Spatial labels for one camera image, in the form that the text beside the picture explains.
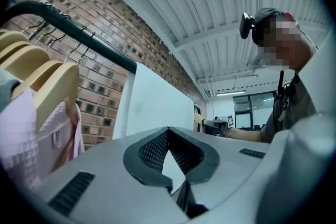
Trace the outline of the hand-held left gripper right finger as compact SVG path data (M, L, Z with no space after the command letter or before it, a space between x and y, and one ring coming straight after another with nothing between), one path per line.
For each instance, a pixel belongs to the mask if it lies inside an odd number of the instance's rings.
M167 199L168 210L215 209L246 182L269 147L174 127L167 144L183 180Z

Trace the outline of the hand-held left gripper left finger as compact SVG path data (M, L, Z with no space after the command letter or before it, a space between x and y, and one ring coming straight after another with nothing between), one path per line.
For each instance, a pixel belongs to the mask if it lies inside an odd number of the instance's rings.
M53 172L41 198L59 223L184 223L162 174L168 127L94 146Z

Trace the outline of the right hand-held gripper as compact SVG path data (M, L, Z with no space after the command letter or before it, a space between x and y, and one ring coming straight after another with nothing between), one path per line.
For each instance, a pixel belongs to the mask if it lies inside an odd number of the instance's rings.
M219 136L228 137L229 129L234 125L233 117L229 116L216 116L213 120L203 120L203 133Z

